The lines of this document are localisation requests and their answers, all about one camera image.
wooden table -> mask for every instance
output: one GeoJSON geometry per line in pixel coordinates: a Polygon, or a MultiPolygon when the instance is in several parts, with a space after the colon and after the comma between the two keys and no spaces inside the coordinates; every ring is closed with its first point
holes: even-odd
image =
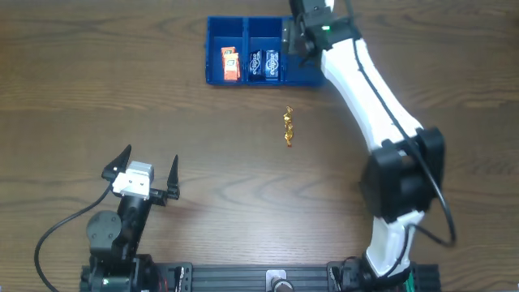
{"type": "MultiPolygon", "coordinates": [[[[343,3],[337,5],[344,11],[343,3]]],[[[412,259],[439,263],[444,290],[512,290],[519,277],[519,2],[355,1],[380,73],[447,141],[444,192],[459,234],[418,235],[412,259]]],[[[371,215],[357,187],[367,150],[338,92],[205,83],[208,15],[287,15],[288,1],[0,2],[0,286],[45,290],[32,255],[54,223],[104,190],[132,144],[182,196],[153,207],[140,253],[195,264],[326,263],[360,255],[371,215]],[[294,108],[294,147],[283,139],[294,108]]],[[[85,226],[110,195],[41,251],[60,290],[78,289],[85,226]]],[[[447,234],[439,205],[424,225],[447,234]]]]}

blue tray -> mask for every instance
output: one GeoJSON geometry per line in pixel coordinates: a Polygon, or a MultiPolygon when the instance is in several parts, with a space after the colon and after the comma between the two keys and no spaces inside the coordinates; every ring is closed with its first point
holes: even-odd
{"type": "Polygon", "coordinates": [[[281,52],[281,31],[286,17],[237,17],[209,16],[208,35],[205,44],[205,78],[211,85],[291,85],[320,86],[323,73],[311,62],[300,67],[299,56],[281,52]],[[221,48],[233,46],[239,53],[242,78],[224,81],[221,64],[221,48]],[[276,81],[249,80],[249,54],[258,49],[274,49],[280,52],[280,78],[276,81]]]}

gold wrapper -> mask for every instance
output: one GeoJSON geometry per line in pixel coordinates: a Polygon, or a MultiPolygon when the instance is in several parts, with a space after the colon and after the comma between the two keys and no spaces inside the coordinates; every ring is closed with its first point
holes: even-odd
{"type": "Polygon", "coordinates": [[[290,142],[294,137],[294,125],[292,125],[292,112],[294,110],[287,106],[286,114],[283,115],[283,119],[285,120],[285,140],[286,146],[292,147],[292,143],[290,142]]]}

wooden surface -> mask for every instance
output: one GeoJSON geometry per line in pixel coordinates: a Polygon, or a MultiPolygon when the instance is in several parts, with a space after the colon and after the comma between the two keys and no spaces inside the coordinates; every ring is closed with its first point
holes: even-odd
{"type": "MultiPolygon", "coordinates": [[[[459,244],[416,238],[444,290],[515,290],[519,279],[519,2],[358,0],[371,56],[401,103],[447,140],[444,191],[459,244]]],[[[338,4],[343,11],[342,2],[338,4]]],[[[45,290],[32,255],[54,223],[93,202],[127,144],[182,197],[152,208],[139,251],[195,264],[326,263],[361,254],[371,216],[356,182],[367,151],[331,86],[205,84],[208,15],[287,15],[288,1],[0,2],[0,286],[45,290]],[[294,147],[283,140],[294,108],[294,147]]],[[[85,226],[41,251],[60,290],[78,289],[85,226]]],[[[424,225],[446,234],[435,204],[424,225]]]]}

gold object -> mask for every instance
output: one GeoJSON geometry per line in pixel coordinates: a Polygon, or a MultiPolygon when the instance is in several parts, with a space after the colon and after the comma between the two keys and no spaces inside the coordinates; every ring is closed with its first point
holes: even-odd
{"type": "Polygon", "coordinates": [[[285,140],[286,140],[286,146],[292,147],[292,143],[290,141],[292,140],[292,137],[294,137],[294,125],[292,125],[292,112],[294,110],[287,106],[286,107],[286,114],[283,115],[283,119],[285,120],[285,140]]]}

